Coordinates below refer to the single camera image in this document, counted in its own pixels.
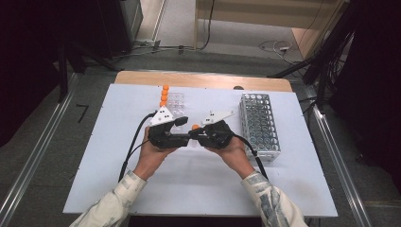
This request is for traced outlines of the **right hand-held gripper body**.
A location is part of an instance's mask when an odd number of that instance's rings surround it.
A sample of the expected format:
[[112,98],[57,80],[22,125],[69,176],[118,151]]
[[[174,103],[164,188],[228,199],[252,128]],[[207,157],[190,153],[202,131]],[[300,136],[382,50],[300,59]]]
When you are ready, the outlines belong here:
[[233,111],[213,112],[211,111],[201,122],[205,129],[204,141],[200,145],[205,148],[226,148],[233,137],[225,118],[232,116]]

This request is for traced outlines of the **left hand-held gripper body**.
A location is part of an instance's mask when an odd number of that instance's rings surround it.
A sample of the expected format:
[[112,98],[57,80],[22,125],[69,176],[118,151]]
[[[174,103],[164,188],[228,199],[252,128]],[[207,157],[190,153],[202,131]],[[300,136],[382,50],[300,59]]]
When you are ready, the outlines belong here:
[[186,147],[189,141],[174,140],[172,132],[166,130],[169,122],[174,118],[167,107],[160,108],[149,122],[148,140],[157,148],[181,148]]

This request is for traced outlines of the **clear plastic test tube rack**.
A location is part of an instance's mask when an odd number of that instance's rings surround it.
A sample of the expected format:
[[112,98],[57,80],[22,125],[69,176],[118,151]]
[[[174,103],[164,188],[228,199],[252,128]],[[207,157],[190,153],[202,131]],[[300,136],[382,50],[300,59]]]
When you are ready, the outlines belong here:
[[172,113],[174,118],[184,116],[184,93],[168,93],[166,107]]

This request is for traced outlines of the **metal test tube rack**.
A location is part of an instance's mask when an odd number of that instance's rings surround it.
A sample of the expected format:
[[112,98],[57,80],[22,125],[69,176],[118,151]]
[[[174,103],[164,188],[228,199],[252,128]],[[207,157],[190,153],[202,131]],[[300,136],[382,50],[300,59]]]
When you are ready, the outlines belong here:
[[262,162],[273,162],[280,154],[278,133],[268,94],[245,93],[239,102],[242,136]]

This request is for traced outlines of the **person's left hand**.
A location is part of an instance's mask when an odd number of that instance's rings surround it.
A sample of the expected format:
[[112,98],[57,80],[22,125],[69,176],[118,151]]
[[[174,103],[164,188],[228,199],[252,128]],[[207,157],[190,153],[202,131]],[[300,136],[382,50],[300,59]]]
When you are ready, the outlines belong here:
[[132,171],[136,176],[146,181],[162,164],[164,159],[172,152],[174,148],[157,148],[148,141],[149,127],[145,128],[143,144],[141,146],[139,159],[136,167]]

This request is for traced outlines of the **person's right hand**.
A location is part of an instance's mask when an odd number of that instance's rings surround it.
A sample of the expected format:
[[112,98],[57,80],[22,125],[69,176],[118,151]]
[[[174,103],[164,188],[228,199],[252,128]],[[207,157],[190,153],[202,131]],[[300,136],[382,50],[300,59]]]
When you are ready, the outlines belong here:
[[244,144],[236,137],[231,140],[226,148],[207,148],[207,150],[217,154],[241,179],[245,179],[254,172],[254,168],[246,155]]

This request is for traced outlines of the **white table board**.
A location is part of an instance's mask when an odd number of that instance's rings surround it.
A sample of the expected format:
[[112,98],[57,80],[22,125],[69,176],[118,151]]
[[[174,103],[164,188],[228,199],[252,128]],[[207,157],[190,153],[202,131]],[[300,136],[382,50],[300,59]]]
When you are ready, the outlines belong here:
[[[161,87],[113,84],[109,87],[70,194],[66,213],[81,213],[111,191],[122,166],[134,168],[132,142],[141,142],[138,124],[159,106]],[[240,132],[241,91],[180,88],[184,95],[185,131],[210,112],[230,111],[227,123]],[[281,188],[307,217],[334,217],[336,206],[297,99],[272,92],[270,101],[281,152],[265,165],[270,182]],[[213,152],[192,142],[168,155],[131,208],[134,215],[255,217],[251,197],[238,175]]]

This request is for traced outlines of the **black metal stand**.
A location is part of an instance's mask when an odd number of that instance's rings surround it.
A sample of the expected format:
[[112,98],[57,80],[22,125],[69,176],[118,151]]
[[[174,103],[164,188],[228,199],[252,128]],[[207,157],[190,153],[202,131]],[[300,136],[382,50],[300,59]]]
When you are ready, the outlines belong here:
[[319,82],[317,97],[315,98],[314,103],[317,106],[322,106],[324,104],[326,83],[329,81],[331,63],[337,61],[341,50],[345,47],[354,33],[355,21],[353,17],[355,16],[359,3],[360,0],[346,0],[345,10],[318,50],[308,59],[295,63],[288,69],[271,75],[270,78],[282,79],[283,77],[306,67],[306,72],[302,76],[302,80],[305,85],[312,85],[315,81]]
[[62,103],[68,93],[68,79],[66,68],[66,56],[64,51],[64,44],[59,47],[59,71],[60,71],[60,97],[59,103]]

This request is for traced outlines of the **black cabinet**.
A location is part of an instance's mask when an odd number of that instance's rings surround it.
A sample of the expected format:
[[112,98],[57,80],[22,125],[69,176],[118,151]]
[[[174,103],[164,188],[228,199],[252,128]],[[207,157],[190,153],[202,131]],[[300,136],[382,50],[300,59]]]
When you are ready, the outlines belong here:
[[97,0],[111,55],[131,52],[143,21],[140,0]]

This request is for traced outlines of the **light wooden furniture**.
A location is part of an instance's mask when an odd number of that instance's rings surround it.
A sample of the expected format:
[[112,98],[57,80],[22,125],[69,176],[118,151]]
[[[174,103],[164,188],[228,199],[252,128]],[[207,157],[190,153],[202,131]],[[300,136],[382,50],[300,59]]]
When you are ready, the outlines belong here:
[[291,27],[304,58],[318,51],[321,41],[331,31],[350,4],[350,0],[195,0],[195,36],[198,20],[267,26]]

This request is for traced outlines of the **dark curtain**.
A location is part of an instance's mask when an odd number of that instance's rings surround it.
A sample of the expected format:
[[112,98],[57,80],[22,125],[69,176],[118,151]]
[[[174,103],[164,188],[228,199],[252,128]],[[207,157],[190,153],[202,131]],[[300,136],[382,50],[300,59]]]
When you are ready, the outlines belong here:
[[351,2],[354,39],[329,103],[401,192],[401,0]]
[[92,52],[84,36],[96,0],[0,0],[0,148],[60,84],[54,66]]

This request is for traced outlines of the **aluminium floor rail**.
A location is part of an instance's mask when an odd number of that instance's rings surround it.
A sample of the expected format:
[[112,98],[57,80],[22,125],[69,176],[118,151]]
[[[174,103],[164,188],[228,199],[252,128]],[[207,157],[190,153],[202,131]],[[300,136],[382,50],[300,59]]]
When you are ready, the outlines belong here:
[[32,180],[39,163],[43,159],[46,150],[51,142],[54,133],[56,132],[70,102],[77,89],[81,79],[81,74],[73,73],[68,81],[70,90],[65,95],[65,98],[57,104],[54,112],[48,120],[41,136],[39,137],[35,147],[27,158],[21,172],[16,180],[11,185],[5,200],[0,208],[0,227],[8,227],[9,222],[18,207],[26,189]]
[[328,148],[328,152],[334,164],[334,168],[336,169],[336,172],[339,176],[342,189],[354,215],[357,226],[373,227],[369,215],[367,214],[367,211],[365,209],[364,203],[348,170],[348,167],[343,161],[336,140],[327,122],[326,116],[320,112],[318,107],[313,108],[313,113],[323,135],[323,140]]

